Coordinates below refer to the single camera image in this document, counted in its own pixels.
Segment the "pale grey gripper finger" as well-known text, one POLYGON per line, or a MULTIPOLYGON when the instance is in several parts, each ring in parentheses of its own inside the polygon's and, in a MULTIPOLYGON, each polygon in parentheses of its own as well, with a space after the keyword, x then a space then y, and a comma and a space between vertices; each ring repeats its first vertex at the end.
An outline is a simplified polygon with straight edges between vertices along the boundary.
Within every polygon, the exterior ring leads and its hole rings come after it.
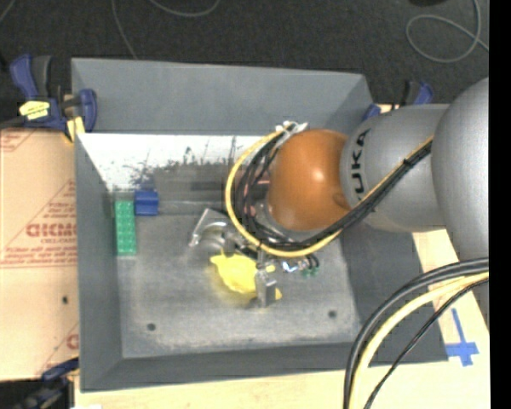
POLYGON ((255 288, 257 304, 260 308, 266 308, 278 301, 277 280, 265 270, 255 273, 255 288))

